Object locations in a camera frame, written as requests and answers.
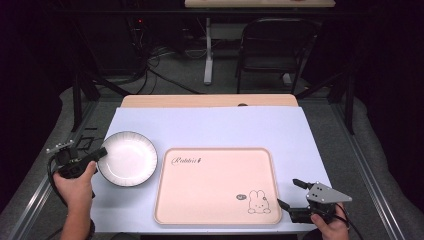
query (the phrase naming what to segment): chair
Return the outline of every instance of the chair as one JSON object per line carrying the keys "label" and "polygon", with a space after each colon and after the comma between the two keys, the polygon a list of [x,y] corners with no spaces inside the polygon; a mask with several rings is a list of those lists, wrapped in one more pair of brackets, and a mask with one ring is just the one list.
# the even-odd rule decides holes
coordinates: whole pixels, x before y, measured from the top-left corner
{"label": "chair", "polygon": [[299,78],[304,53],[318,27],[302,19],[261,18],[243,30],[237,64],[237,93],[240,93],[242,71],[295,74],[293,94]]}

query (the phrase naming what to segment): robotic arm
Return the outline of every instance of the robotic arm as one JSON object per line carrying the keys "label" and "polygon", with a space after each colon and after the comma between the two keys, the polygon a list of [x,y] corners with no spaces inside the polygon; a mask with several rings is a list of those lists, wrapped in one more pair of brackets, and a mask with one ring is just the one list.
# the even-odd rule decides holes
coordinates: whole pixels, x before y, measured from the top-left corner
{"label": "robotic arm", "polygon": [[309,206],[305,208],[291,208],[289,204],[277,199],[280,207],[290,214],[293,223],[312,223],[310,216],[313,213],[319,214],[326,222],[330,222],[336,212],[337,203],[352,201],[351,197],[320,182],[305,183],[299,179],[293,179],[293,184],[309,189],[306,194]]}

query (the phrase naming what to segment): desk leg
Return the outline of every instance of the desk leg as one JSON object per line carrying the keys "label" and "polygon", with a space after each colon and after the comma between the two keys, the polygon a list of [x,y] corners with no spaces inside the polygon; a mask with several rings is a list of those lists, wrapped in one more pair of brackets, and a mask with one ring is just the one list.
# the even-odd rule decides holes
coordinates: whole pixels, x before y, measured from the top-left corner
{"label": "desk leg", "polygon": [[212,84],[212,39],[211,39],[211,19],[206,18],[206,66],[205,78],[203,80],[205,85]]}

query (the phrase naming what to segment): human hand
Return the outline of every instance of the human hand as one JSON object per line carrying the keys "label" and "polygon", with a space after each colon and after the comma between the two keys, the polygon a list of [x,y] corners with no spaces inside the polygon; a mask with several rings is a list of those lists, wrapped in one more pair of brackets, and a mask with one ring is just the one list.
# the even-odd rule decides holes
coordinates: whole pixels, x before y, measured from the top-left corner
{"label": "human hand", "polygon": [[84,173],[73,179],[66,179],[55,172],[54,182],[60,195],[68,205],[68,212],[88,213],[92,203],[91,178],[96,171],[96,163],[91,161]]}
{"label": "human hand", "polygon": [[[342,210],[343,204],[338,203],[338,205],[340,207],[336,206],[336,215],[346,220],[346,216]],[[349,240],[349,229],[346,223],[340,219],[334,218],[331,223],[327,224],[321,216],[313,214],[311,220],[321,231],[323,240]]]}

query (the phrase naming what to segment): wooden table edge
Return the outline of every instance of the wooden table edge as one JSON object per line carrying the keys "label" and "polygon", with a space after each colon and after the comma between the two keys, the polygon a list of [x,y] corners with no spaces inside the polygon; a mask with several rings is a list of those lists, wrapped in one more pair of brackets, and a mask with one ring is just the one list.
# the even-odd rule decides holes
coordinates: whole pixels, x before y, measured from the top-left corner
{"label": "wooden table edge", "polygon": [[292,94],[205,94],[205,95],[128,95],[121,107],[231,107],[293,106],[298,107]]}

